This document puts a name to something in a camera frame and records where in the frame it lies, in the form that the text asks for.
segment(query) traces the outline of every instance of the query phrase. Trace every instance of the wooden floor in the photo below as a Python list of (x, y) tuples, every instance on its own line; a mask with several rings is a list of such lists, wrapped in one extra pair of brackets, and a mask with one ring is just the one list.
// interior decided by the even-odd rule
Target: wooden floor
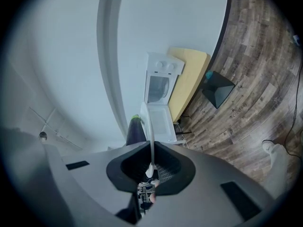
[[(224, 39), (211, 70), (231, 80), (235, 89), (215, 107), (199, 92), (183, 115), (181, 128), (191, 149), (220, 157), (261, 183), (270, 169), (263, 140), (283, 144), (290, 130), (302, 53), (291, 26), (270, 0), (232, 0)], [(296, 124), (287, 147), (301, 154), (303, 75)], [(299, 160), (289, 157), (288, 183)]]

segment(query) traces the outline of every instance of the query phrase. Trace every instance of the black cable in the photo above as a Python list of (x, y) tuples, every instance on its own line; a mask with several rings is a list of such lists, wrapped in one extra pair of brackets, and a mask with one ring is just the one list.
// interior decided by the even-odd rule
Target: black cable
[(294, 117), (293, 117), (293, 125), (292, 127), (290, 128), (288, 134), (286, 135), (285, 137), (285, 140), (284, 140), (284, 148), (286, 150), (286, 152), (290, 155), (290, 156), (293, 156), (293, 157), (297, 157), (299, 158), (300, 160), (300, 165), (301, 165), (301, 162), (302, 162), (302, 158), (296, 154), (290, 154), (287, 150), (287, 147), (286, 147), (286, 140), (287, 140), (287, 137), (288, 135), (290, 134), (290, 132), (292, 131), (293, 127), (294, 127), (294, 123), (295, 123), (295, 120), (297, 118), (297, 102), (298, 102), (298, 91), (299, 91), (299, 85), (300, 85), (300, 76), (301, 76), (301, 71), (302, 71), (302, 66), (303, 66), (303, 62), (301, 62), (301, 68), (299, 70), (299, 79), (298, 79), (298, 86), (297, 86), (297, 92), (296, 92), (296, 95), (295, 95), (295, 107), (294, 107)]

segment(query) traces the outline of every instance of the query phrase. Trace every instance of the laminate floor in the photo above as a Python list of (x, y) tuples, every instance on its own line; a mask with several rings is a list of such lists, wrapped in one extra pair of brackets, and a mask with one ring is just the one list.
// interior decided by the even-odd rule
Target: laminate floor
[[(283, 144), (291, 128), (301, 49), (290, 24), (270, 0), (232, 0), (222, 45), (211, 70), (231, 80), (235, 89), (216, 109), (199, 92), (181, 119), (190, 149), (220, 157), (261, 183), (270, 169), (263, 140)], [(301, 154), (303, 75), (297, 120), (288, 140), (291, 153)], [(288, 183), (299, 160), (289, 156)]]

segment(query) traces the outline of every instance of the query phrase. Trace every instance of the microwave window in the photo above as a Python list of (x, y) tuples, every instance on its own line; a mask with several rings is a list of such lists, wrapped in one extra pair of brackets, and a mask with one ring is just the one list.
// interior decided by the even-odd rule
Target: microwave window
[(156, 103), (166, 97), (169, 90), (169, 78), (151, 76), (147, 103)]

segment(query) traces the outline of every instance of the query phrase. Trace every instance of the white wall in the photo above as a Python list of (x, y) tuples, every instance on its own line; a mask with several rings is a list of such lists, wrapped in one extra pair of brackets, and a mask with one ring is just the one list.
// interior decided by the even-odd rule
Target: white wall
[(212, 55), (227, 0), (122, 0), (118, 21), (119, 81), (129, 122), (140, 111), (146, 52), (170, 46)]
[(28, 38), (31, 16), (28, 10), (24, 11), (17, 20), (2, 61), (1, 126), (19, 128), (37, 138), (45, 131), (47, 143), (54, 144), (61, 155), (75, 153), (86, 147), (86, 136), (60, 114), (40, 85)]
[(36, 71), (43, 88), (92, 144), (124, 141), (100, 71), (98, 4), (99, 0), (40, 0), (32, 28)]

